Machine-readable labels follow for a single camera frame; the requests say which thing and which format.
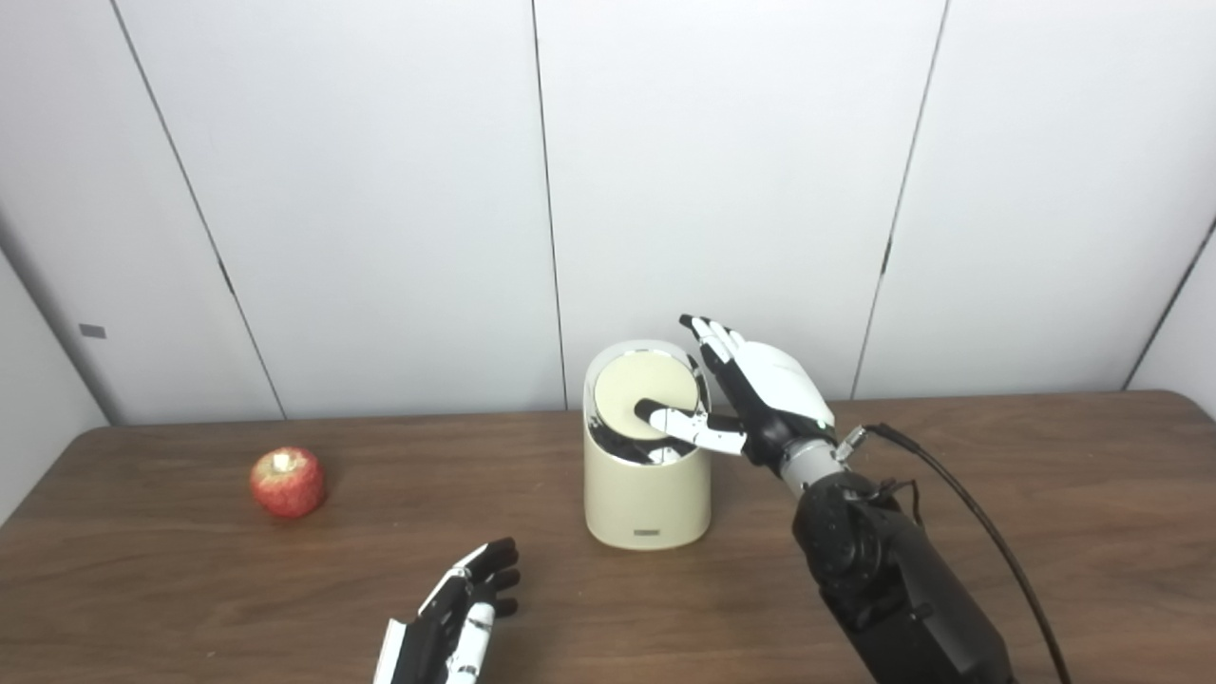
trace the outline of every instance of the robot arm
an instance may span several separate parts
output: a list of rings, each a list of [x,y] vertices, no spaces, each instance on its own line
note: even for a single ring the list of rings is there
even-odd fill
[[[820,595],[878,684],[1010,684],[1003,640],[924,531],[845,461],[835,419],[789,354],[716,321],[682,316],[738,421],[642,400],[638,417],[694,444],[736,444],[798,497],[794,538]]]
[[[483,544],[432,589],[409,624],[389,619],[372,684],[475,684],[496,617],[514,615],[497,593],[519,583],[514,539]]]

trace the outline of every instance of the white wall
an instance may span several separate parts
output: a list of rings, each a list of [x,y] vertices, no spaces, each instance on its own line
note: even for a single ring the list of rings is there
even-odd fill
[[[109,5],[0,4],[0,243],[112,416],[281,417]]]
[[[1216,214],[1214,35],[1214,2],[951,2],[858,398],[1122,386]]]
[[[0,5],[0,246],[124,422],[576,405],[685,312],[1118,388],[1216,214],[1211,2],[953,0],[919,129],[944,0],[117,5],[253,333],[112,9]]]
[[[119,7],[288,417],[564,405],[528,0]]]
[[[537,0],[567,386],[711,315],[848,397],[940,0]]]
[[[0,253],[0,523],[81,432],[106,425]]]
[[[1178,392],[1216,419],[1216,247],[1211,242],[1162,321],[1130,388]]]

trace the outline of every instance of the cable connector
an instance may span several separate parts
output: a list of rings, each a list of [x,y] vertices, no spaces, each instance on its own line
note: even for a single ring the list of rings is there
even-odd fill
[[[866,431],[865,426],[858,425],[854,427],[852,432],[832,450],[832,458],[838,464],[844,465],[849,460],[849,456],[857,450],[857,447],[861,447],[861,443],[866,441],[866,437],[869,437],[869,432]]]

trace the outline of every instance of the apple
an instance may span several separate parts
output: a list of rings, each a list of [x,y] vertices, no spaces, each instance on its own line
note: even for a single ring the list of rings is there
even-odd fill
[[[313,452],[282,447],[264,454],[249,472],[253,498],[281,517],[300,517],[325,499],[325,472]]]

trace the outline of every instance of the cylindrical container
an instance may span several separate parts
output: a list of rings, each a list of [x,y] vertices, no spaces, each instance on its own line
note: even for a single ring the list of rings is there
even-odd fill
[[[680,347],[635,340],[601,352],[582,396],[587,528],[621,549],[696,542],[709,528],[709,454],[638,419],[638,399],[709,410],[705,379]]]

